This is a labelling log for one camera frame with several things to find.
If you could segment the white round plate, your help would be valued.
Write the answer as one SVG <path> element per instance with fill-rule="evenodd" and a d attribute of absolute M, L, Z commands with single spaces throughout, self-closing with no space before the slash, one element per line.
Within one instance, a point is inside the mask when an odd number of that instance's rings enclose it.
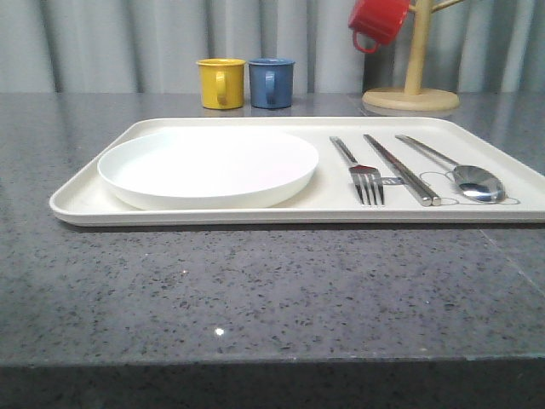
<path fill-rule="evenodd" d="M 298 194 L 318 167 L 299 137 L 250 129 L 162 130 L 116 146 L 97 170 L 142 210 L 264 208 Z"/>

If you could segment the silver metal fork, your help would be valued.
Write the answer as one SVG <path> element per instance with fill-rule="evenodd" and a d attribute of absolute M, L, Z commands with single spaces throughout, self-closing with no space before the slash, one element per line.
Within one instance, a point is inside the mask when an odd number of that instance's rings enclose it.
<path fill-rule="evenodd" d="M 385 196 L 380 171 L 360 164 L 340 137 L 331 136 L 330 141 L 348 163 L 348 171 L 360 203 L 367 206 L 384 205 Z"/>

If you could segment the silver metal spoon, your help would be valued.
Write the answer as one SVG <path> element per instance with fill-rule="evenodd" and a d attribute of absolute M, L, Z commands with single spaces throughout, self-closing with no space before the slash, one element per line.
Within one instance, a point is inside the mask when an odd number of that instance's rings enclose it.
<path fill-rule="evenodd" d="M 452 165 L 453 181 L 462 194 L 482 203 L 500 203 L 507 198 L 505 187 L 498 177 L 481 167 L 459 164 L 443 153 L 408 135 L 396 135 L 398 140 L 426 151 L 434 157 Z"/>

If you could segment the blue enamel mug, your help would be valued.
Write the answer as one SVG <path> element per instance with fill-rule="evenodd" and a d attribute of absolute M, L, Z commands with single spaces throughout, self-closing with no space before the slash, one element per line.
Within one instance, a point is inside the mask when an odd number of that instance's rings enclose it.
<path fill-rule="evenodd" d="M 282 109 L 292 105 L 295 62 L 283 58 L 249 61 L 250 104 L 262 109 Z"/>

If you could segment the yellow enamel mug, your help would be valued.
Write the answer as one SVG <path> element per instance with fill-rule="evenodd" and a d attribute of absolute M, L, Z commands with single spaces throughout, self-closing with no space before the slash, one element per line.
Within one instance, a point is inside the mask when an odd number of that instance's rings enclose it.
<path fill-rule="evenodd" d="M 227 58 L 197 61 L 204 108 L 230 110 L 244 105 L 245 64 L 245 60 Z"/>

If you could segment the wooden mug tree stand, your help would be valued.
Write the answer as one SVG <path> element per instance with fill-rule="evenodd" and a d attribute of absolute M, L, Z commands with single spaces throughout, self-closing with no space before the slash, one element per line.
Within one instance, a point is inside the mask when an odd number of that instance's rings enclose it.
<path fill-rule="evenodd" d="M 412 112 L 449 111 L 459 107 L 456 93 L 422 86 L 432 14 L 457 3 L 459 1 L 416 1 L 410 6 L 415 19 L 404 86 L 369 89 L 362 96 L 364 104 Z"/>

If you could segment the red enamel mug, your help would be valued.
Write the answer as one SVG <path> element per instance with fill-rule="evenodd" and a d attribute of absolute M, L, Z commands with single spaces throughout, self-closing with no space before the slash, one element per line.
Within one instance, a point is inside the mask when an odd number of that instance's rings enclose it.
<path fill-rule="evenodd" d="M 353 32 L 353 46 L 363 53 L 374 53 L 390 44 L 398 35 L 407 14 L 409 0 L 359 0 L 349 16 L 348 27 Z M 370 47 L 359 43 L 359 35 L 374 41 Z"/>

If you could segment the grey pleated curtain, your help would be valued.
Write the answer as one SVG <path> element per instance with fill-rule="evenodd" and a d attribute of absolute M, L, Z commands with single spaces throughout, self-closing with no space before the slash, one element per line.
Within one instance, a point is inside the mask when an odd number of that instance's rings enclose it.
<path fill-rule="evenodd" d="M 4 93 L 195 93 L 198 60 L 284 57 L 295 91 L 399 86 L 412 20 L 371 55 L 349 1 L 4 1 Z M 544 88 L 544 4 L 464 1 L 432 16 L 424 83 L 460 92 Z"/>

